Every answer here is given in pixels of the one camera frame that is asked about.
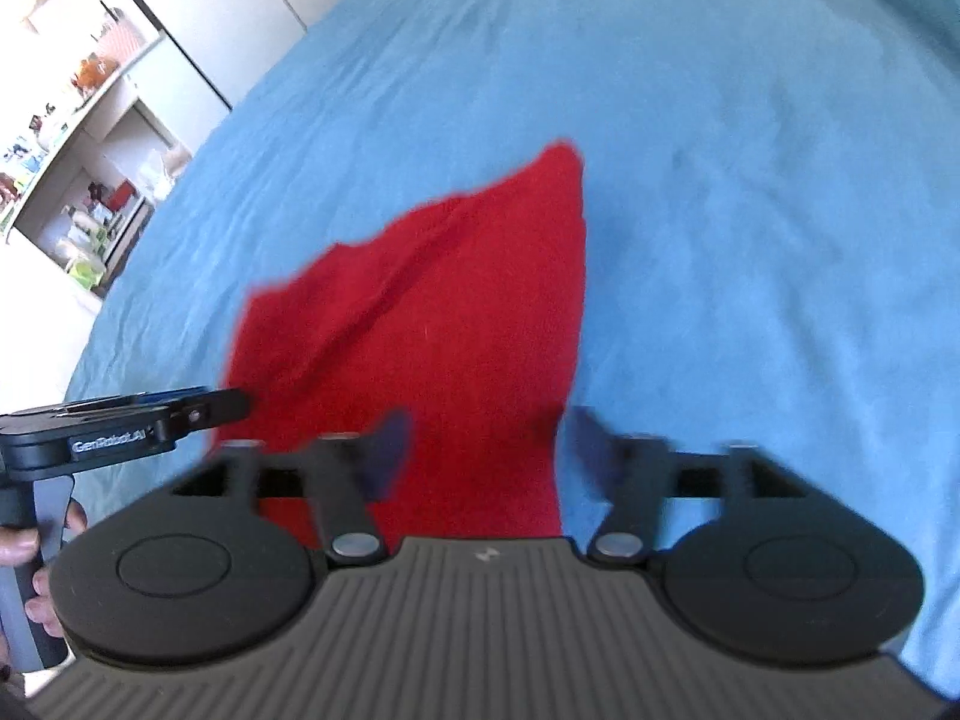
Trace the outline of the blue bed sheet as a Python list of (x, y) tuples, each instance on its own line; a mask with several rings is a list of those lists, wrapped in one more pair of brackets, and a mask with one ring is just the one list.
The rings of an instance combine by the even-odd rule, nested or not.
[(220, 377), (245, 296), (568, 138), (573, 398), (742, 439), (923, 567), (903, 656), (958, 689), (958, 65), (884, 0), (342, 0), (206, 140), (71, 398)]

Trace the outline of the white shelf unit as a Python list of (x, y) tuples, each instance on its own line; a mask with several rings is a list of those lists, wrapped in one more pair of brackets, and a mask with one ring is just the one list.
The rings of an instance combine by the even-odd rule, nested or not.
[[(87, 98), (89, 54), (119, 62)], [(101, 302), (218, 120), (139, 0), (2, 0), (2, 247)]]

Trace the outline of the red small garment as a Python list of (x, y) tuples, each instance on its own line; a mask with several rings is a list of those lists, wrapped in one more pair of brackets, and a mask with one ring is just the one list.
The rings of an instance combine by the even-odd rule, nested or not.
[(583, 161), (558, 142), (254, 294), (226, 372), (251, 413), (218, 439), (290, 452), (404, 411), (409, 450), (373, 505), (389, 543), (553, 538), (585, 282)]

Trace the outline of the orange plush on shelf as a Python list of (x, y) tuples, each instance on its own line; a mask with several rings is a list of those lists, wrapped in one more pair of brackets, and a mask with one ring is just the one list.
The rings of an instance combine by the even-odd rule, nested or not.
[(110, 75), (119, 68), (119, 62), (114, 57), (101, 57), (98, 54), (89, 54), (78, 65), (78, 70), (71, 77), (73, 86), (83, 98), (96, 93), (109, 80)]

